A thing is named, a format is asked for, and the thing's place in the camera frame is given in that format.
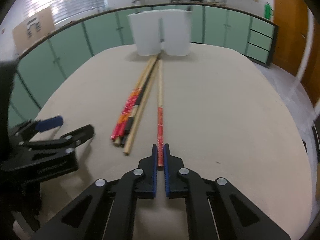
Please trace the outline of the plain wooden chopstick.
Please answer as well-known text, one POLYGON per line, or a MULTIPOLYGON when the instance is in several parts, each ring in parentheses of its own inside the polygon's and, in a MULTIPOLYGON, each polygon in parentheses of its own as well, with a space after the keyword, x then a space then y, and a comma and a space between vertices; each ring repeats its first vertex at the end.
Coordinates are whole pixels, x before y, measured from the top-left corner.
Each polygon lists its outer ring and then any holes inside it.
POLYGON ((124 145, 123 153, 125 155, 129 155, 130 152, 131 152, 132 145, 134 143, 134 140, 135 140, 135 137, 136 137, 136 133, 137 133, 137 130, 138 130, 138 126, 140 124, 140 120, 142 118, 142 115, 143 115, 143 112, 144 112, 144 108, 145 108, 146 103, 148 101, 148 98, 149 98, 149 95, 150 95, 150 91, 152 89, 153 82, 155 80, 158 67, 159 67, 159 61, 157 61, 156 64, 155 64, 155 68, 151 73, 149 81, 148 81, 148 83, 146 85, 146 89, 145 89, 144 94, 142 96, 142 99, 140 101, 139 107, 137 109, 137 113, 136 113, 136 115, 134 117, 133 124, 132 124, 132 127, 130 129, 130 133, 129 133, 129 135, 127 137, 127 140, 125 142, 125 145, 124 145))

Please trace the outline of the red orange bamboo chopstick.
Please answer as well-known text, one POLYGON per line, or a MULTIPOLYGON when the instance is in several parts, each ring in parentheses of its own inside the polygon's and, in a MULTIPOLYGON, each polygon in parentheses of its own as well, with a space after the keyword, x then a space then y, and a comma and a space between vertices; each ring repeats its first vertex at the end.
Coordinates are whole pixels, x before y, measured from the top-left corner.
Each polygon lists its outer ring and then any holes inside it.
POLYGON ((110 139, 113 141, 114 146, 119 147, 125 137, 125 127, 128 122, 132 122, 130 116, 135 116, 137 108, 139 106, 139 100, 142 98, 146 85, 148 84, 148 78, 153 71, 153 67, 158 59, 158 55, 153 55, 149 58, 146 67, 140 75, 134 89, 130 93, 125 106, 119 116, 117 124, 113 129, 110 139))

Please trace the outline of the red wooden chopstick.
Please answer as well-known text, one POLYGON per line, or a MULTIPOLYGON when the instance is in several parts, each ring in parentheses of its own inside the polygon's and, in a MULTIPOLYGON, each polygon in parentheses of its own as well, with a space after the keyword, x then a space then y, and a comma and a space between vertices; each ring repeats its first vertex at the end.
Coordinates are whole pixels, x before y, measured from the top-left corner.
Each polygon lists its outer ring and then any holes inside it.
POLYGON ((158 61, 158 107, 157 107, 158 167, 163 167, 163 61, 158 61))

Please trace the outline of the red patterned bamboo chopstick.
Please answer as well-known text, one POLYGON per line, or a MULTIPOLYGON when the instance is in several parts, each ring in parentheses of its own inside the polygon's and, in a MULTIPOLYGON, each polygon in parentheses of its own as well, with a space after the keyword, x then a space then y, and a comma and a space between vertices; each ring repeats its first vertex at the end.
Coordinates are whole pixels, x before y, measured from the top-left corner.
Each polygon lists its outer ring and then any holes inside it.
POLYGON ((124 108, 123 110, 121 111, 121 114, 119 116, 119 119, 111 133, 111 136, 110 136, 110 139, 112 141, 115 141, 116 138, 118 137, 118 133, 119 133, 119 130, 120 130, 120 127, 122 126, 124 120, 125 120, 125 117, 127 115, 127 113, 129 113, 129 108, 130 108, 130 105, 131 105, 131 102, 134 98, 137 98, 140 90, 141 90, 141 83, 143 81, 143 77, 145 76, 145 74, 147 73, 147 71, 149 70, 149 68, 151 67, 151 64, 154 63, 154 61, 156 60, 156 55, 153 55, 152 57, 149 58, 147 64, 146 64, 146 67, 144 68, 144 70, 142 71, 134 89, 131 91, 129 97, 127 98, 126 102, 125 102, 125 105, 124 105, 124 108))

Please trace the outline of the black chopstick silver band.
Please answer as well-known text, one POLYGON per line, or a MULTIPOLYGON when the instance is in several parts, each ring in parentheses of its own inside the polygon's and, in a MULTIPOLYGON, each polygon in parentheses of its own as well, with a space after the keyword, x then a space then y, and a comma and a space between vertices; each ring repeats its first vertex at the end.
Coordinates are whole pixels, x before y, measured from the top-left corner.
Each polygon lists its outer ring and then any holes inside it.
POLYGON ((126 125, 125 125, 125 128, 124 128, 124 133, 123 133, 123 136, 122 136, 122 139, 121 139, 121 143, 120 143, 120 146, 121 147, 124 147, 125 146, 125 143, 126 143, 126 140, 127 140, 127 137, 130 133, 130 130, 131 130, 131 127, 133 125, 133 122, 135 120, 135 116, 137 114, 137 111, 139 109, 139 106, 140 106, 140 102, 142 100, 142 97, 144 95, 144 92, 146 90, 146 87, 148 85, 148 82, 149 82, 149 79, 151 77, 151 74, 153 72, 153 69, 155 67, 155 63, 153 64, 153 66, 151 67, 150 71, 149 71, 149 74, 147 75, 147 78, 143 84, 143 87, 138 95, 138 97, 136 98, 135 100, 135 103, 131 109, 131 113, 130 113, 130 116, 128 117, 127 121, 126 121, 126 125))

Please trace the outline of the silver metal spoon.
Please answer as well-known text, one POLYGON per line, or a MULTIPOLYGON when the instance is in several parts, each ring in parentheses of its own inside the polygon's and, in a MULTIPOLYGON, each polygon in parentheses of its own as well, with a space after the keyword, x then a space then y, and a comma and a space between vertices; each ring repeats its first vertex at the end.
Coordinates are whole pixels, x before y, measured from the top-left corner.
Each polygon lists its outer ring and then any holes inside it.
POLYGON ((164 25, 163 25, 163 18, 159 19, 159 36, 160 42, 164 42, 164 25))

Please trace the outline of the green lower kitchen cabinets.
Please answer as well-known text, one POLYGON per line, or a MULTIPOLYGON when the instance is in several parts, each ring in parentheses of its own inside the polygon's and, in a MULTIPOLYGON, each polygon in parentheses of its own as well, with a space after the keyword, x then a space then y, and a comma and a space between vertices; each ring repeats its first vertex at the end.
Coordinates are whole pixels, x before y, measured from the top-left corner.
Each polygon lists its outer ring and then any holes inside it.
MULTIPOLYGON (((37 41, 18 57, 8 124, 34 119, 50 96, 83 63, 103 50, 133 44, 128 16, 189 4, 127 7, 77 20, 37 41)), ((191 42, 236 50, 268 66, 274 54, 278 27, 269 20, 236 9, 193 4, 191 42)))

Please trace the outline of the chrome kitchen faucet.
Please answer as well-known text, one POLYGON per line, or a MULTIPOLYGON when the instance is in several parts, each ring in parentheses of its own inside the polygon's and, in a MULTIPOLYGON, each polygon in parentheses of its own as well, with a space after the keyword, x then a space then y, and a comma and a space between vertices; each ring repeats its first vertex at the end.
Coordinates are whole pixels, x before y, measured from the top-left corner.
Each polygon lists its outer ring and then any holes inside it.
POLYGON ((91 10, 102 12, 104 10, 104 7, 105 7, 104 0, 92 0, 91 10))

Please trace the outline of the cardboard panel with device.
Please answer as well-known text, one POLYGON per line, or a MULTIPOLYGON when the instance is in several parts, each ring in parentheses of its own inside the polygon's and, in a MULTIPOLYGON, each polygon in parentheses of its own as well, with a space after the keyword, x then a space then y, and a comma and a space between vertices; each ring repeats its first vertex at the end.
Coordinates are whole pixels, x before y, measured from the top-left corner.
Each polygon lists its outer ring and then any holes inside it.
POLYGON ((52 10, 47 7, 17 25, 12 30, 18 55, 29 49, 38 40, 55 30, 52 10))

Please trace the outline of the white double utensil holder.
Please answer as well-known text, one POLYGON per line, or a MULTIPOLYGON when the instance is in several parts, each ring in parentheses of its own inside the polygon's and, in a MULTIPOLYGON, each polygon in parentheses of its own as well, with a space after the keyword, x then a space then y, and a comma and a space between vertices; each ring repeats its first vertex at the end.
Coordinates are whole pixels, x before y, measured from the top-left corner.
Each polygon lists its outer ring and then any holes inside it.
POLYGON ((187 9, 163 9, 130 14, 127 18, 138 55, 188 55, 192 13, 187 9))

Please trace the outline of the brown wooden door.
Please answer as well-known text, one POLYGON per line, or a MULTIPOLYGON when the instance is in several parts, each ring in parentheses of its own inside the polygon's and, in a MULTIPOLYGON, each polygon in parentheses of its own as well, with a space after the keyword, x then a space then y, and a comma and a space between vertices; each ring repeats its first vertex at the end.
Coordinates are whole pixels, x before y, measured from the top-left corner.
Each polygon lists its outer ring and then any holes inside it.
POLYGON ((314 20, 312 47, 302 77, 302 85, 309 96, 309 99, 315 107, 319 101, 319 23, 314 20))
POLYGON ((273 22, 278 35, 272 63, 295 76, 306 46, 308 7, 303 0, 274 0, 273 22))

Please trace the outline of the green thermos bottle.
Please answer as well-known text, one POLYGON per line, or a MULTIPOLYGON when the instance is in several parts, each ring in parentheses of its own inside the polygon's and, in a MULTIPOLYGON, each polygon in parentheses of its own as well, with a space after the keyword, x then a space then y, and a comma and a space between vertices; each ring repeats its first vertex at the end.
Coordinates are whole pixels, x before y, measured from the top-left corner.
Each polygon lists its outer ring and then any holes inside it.
POLYGON ((264 18, 267 20, 272 20, 273 17, 273 9, 270 5, 270 3, 266 2, 264 7, 264 18))

